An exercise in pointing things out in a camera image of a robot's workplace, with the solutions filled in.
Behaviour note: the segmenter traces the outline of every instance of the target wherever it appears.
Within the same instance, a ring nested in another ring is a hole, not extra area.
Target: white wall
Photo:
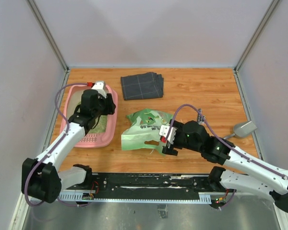
[[[233,67],[270,2],[36,0],[78,67]]]
[[[240,71],[267,162],[288,169],[288,1],[281,1]]]
[[[21,191],[21,166],[42,148],[63,70],[25,0],[0,0],[0,230]]]

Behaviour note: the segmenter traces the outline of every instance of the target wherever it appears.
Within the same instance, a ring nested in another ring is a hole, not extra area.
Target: plaid fabric
[[[163,97],[164,79],[154,72],[121,77],[124,100],[153,99]]]

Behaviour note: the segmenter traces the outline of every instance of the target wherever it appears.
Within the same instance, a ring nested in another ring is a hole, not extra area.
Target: pink plastic basket
[[[104,133],[88,133],[75,145],[75,147],[98,148],[107,146],[112,141],[117,119],[118,96],[117,93],[113,89],[111,89],[108,85],[106,87],[108,92],[112,94],[113,102],[116,105],[115,113],[113,115],[108,115],[106,131]],[[74,85],[70,88],[63,111],[63,114],[67,118],[69,118],[73,114],[76,105],[81,101],[81,95],[83,91],[87,89],[91,89],[91,87]],[[63,131],[65,126],[66,122],[64,119],[62,119],[60,132]]]

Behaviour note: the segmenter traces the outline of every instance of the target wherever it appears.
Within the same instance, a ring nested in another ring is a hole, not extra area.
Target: wooden platform
[[[164,77],[163,98],[124,101],[120,77],[149,71]],[[103,148],[73,148],[61,170],[78,163],[90,165],[95,172],[209,173],[214,165],[203,159],[199,153],[190,150],[180,150],[177,157],[164,156],[156,150],[150,154],[151,149],[122,151],[120,136],[131,125],[125,116],[145,108],[174,114],[180,105],[188,102],[202,108],[207,121],[221,137],[228,135],[236,123],[246,121],[231,69],[72,69],[68,83],[97,80],[105,81],[119,96],[114,138]],[[61,110],[67,93],[68,90],[64,94]],[[185,123],[196,118],[195,111],[184,108],[177,120]],[[61,117],[58,117],[52,140],[58,136],[60,124]],[[249,154],[257,156],[251,136],[245,139],[232,138],[231,141]]]

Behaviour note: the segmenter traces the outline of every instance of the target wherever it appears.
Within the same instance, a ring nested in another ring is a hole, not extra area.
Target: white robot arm
[[[27,158],[22,167],[22,193],[52,203],[61,190],[75,184],[92,184],[89,166],[74,165],[69,170],[58,170],[72,148],[91,130],[101,115],[113,115],[116,105],[106,84],[97,81],[81,97],[68,124],[56,140],[35,159]]]
[[[248,175],[238,174],[221,167],[214,167],[208,176],[213,189],[236,189],[252,193],[275,202],[288,213],[288,170],[262,161],[227,140],[210,136],[204,126],[196,121],[186,124],[174,121],[173,127],[161,126],[162,152],[176,155],[176,149],[190,149],[212,163],[236,168]]]

